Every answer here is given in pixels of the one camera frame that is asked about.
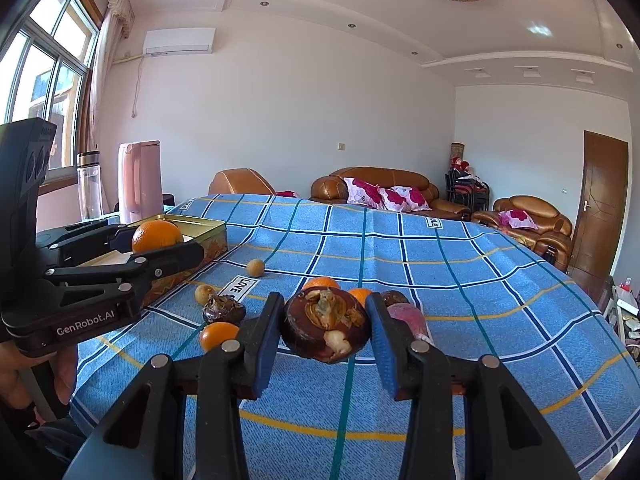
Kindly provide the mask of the person's left hand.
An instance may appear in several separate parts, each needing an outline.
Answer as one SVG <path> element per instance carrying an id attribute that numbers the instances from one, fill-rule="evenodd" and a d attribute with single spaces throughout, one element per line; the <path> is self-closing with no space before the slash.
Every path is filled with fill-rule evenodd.
<path id="1" fill-rule="evenodd" d="M 66 347 L 58 352 L 31 359 L 18 351 L 13 341 L 4 342 L 0 351 L 0 394 L 1 400 L 10 408 L 22 410 L 32 403 L 32 397 L 23 384 L 20 370 L 32 368 L 41 363 L 52 362 L 55 393 L 63 404 L 70 402 L 75 391 L 78 351 L 76 346 Z"/>

